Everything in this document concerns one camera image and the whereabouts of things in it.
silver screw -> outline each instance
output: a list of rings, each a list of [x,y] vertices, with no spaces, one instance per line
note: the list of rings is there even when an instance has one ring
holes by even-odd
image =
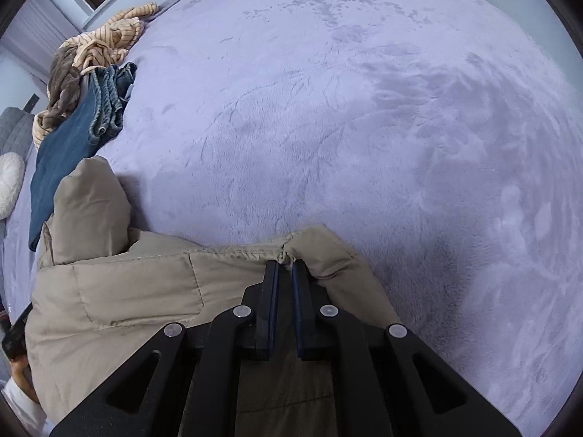
[[[395,338],[403,338],[407,335],[407,328],[400,323],[396,323],[389,327],[389,333]]]
[[[324,317],[336,317],[338,315],[338,307],[327,304],[320,307],[320,314]]]
[[[177,337],[182,333],[182,325],[179,323],[169,323],[164,327],[164,335],[167,337]]]
[[[251,315],[251,308],[248,305],[238,305],[235,307],[232,312],[235,314],[236,317],[240,319],[243,317],[249,317]]]

triangular cutout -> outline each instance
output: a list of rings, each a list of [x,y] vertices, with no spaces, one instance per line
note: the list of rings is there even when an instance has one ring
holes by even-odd
[[[417,368],[434,413],[445,414],[466,403],[466,396],[423,355],[415,353],[413,364]]]
[[[160,356],[151,353],[114,391],[107,396],[107,404],[128,414],[139,411],[148,385],[152,380]]]

gray pillow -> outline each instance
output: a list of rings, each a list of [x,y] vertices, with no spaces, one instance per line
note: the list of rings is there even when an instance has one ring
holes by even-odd
[[[30,113],[9,106],[0,115],[0,155],[17,153],[26,159],[33,142],[33,119]]]

hand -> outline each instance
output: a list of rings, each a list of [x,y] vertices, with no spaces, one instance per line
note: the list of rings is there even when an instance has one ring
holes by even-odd
[[[33,385],[28,382],[24,375],[24,370],[28,367],[28,357],[22,355],[21,357],[10,360],[10,371],[14,383],[21,389],[21,391],[28,396],[31,401],[39,404],[39,397],[33,388]]]

person's arm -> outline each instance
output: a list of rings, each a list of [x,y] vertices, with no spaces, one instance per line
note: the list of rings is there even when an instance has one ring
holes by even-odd
[[[47,415],[40,407],[33,386],[24,375],[27,366],[26,356],[10,362],[12,377],[2,390],[2,394],[24,429],[31,436],[40,437]]]

